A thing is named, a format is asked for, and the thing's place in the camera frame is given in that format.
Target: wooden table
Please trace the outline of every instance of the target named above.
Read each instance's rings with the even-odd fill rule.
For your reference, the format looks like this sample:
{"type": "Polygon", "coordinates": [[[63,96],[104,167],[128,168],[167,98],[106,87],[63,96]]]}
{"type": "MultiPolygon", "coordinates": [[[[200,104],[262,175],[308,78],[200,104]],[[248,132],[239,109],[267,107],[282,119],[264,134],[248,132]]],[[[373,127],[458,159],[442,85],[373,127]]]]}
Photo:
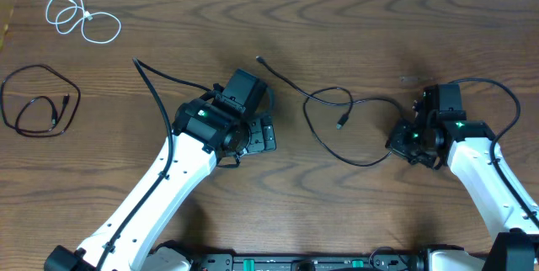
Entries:
{"type": "MultiPolygon", "coordinates": [[[[65,135],[29,139],[0,126],[1,269],[42,268],[57,244],[74,250],[153,162],[165,130],[133,56],[205,85],[224,84],[242,67],[276,95],[277,151],[246,157],[238,169],[217,169],[159,242],[279,253],[358,253],[426,243],[490,249],[481,216],[448,168],[433,172],[398,157],[369,168],[336,160],[313,140],[302,116],[303,97],[258,65],[256,55],[307,91],[339,85],[357,98],[385,95],[403,104],[408,117],[422,87],[460,77],[503,82],[523,110],[501,145],[520,181],[539,198],[539,0],[85,0],[90,12],[121,20],[119,38],[108,45],[85,42],[80,29],[59,35],[45,21],[47,2],[18,0],[0,73],[46,63],[74,81],[83,97],[65,135]]],[[[115,23],[95,19],[86,31],[104,40],[115,23]]],[[[151,78],[170,116],[200,95],[151,78]]],[[[10,83],[11,120],[36,95],[60,104],[70,91],[39,71],[10,83]]],[[[485,120],[494,131],[514,115],[510,98],[497,88],[466,84],[462,91],[468,118],[485,120]]],[[[344,99],[339,95],[327,97],[344,99]]],[[[50,110],[41,107],[25,115],[26,125],[47,124],[50,110]]],[[[391,106],[368,103],[356,106],[336,131],[342,109],[312,103],[309,110],[320,136],[359,161],[385,153],[397,119],[391,106]]]]}

